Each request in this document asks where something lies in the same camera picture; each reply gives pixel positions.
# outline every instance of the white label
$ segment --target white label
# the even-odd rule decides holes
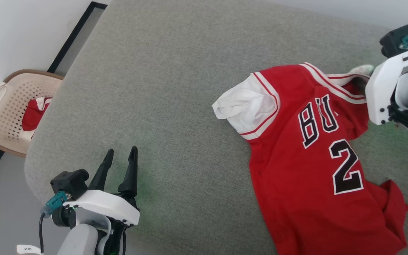
[[[40,249],[32,245],[17,245],[18,254],[40,254]]]

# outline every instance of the red basketball jersey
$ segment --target red basketball jersey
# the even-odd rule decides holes
[[[355,77],[369,78],[277,66],[213,105],[251,146],[254,191],[280,255],[393,255],[407,246],[401,191],[366,181],[349,144],[369,121]]]

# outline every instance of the white sleeve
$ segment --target white sleeve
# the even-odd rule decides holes
[[[227,119],[245,139],[259,137],[278,114],[278,93],[259,72],[226,91],[212,105],[219,119]]]

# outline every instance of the black stripe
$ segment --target black stripe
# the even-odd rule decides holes
[[[91,2],[91,4],[87,7],[86,11],[84,12],[83,16],[81,16],[81,19],[78,21],[77,25],[71,32],[70,36],[67,38],[65,41],[63,47],[59,51],[58,55],[56,56],[55,60],[51,64],[50,68],[48,68],[49,73],[54,73],[56,71],[56,68],[58,68],[59,64],[61,63],[62,59],[64,58],[65,54],[67,53],[68,49],[72,45],[73,41],[77,37],[78,33],[81,31],[81,28],[83,28],[84,23],[86,23],[87,19],[91,15],[92,11],[94,8],[98,9],[103,9],[107,8],[107,5],[101,4],[101,3],[96,3],[96,2]],[[0,150],[0,160],[3,157],[4,152]]]

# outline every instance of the beige plastic basket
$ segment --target beige plastic basket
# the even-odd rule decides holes
[[[0,150],[25,157],[31,143],[21,136],[21,120],[30,100],[53,97],[63,77],[37,70],[10,74],[0,87]]]

